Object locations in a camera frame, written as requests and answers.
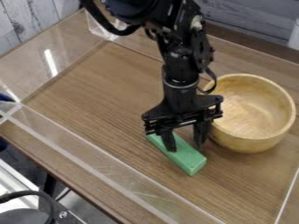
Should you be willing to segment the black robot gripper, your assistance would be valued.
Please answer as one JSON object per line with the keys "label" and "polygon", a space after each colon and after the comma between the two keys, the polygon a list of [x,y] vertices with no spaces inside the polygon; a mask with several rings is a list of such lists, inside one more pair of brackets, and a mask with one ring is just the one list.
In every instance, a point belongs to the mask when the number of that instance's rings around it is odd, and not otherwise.
{"label": "black robot gripper", "polygon": [[163,100],[143,113],[145,133],[161,135],[170,152],[177,152],[174,129],[191,125],[194,141],[203,147],[211,129],[211,122],[222,117],[221,104],[225,98],[218,94],[198,94],[198,81],[183,85],[163,79]]}

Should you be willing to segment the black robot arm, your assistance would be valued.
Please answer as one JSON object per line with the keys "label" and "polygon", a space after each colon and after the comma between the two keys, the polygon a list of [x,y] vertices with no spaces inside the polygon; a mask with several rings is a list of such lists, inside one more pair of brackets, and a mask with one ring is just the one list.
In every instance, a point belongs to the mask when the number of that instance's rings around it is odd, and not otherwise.
{"label": "black robot arm", "polygon": [[194,141],[205,144],[210,126],[222,117],[223,97],[214,89],[199,87],[201,74],[214,76],[210,44],[202,7],[194,0],[81,0],[103,28],[118,36],[138,29],[159,47],[163,57],[163,100],[143,113],[145,131],[163,139],[170,152],[177,151],[174,130],[191,125]]}

